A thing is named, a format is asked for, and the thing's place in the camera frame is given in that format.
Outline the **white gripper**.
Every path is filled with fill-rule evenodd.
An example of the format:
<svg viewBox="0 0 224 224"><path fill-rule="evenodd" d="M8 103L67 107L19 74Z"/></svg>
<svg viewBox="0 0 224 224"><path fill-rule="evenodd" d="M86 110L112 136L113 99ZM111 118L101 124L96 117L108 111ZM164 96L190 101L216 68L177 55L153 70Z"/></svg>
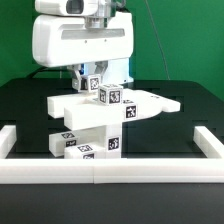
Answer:
<svg viewBox="0 0 224 224"><path fill-rule="evenodd" d="M32 54L46 67L68 66L72 87L81 89L82 63L96 62L103 78L107 60L133 52L132 15L116 10L116 0L35 0Z"/></svg>

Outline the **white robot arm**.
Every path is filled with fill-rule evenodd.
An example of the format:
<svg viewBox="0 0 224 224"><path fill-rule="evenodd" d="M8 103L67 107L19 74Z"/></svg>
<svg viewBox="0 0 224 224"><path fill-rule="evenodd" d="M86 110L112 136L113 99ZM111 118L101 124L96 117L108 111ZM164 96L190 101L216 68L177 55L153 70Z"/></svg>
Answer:
<svg viewBox="0 0 224 224"><path fill-rule="evenodd" d="M116 0L35 0L32 54L45 67L67 66L73 87L81 87L79 69L94 63L104 83L129 80L133 52L132 15L119 12Z"/></svg>

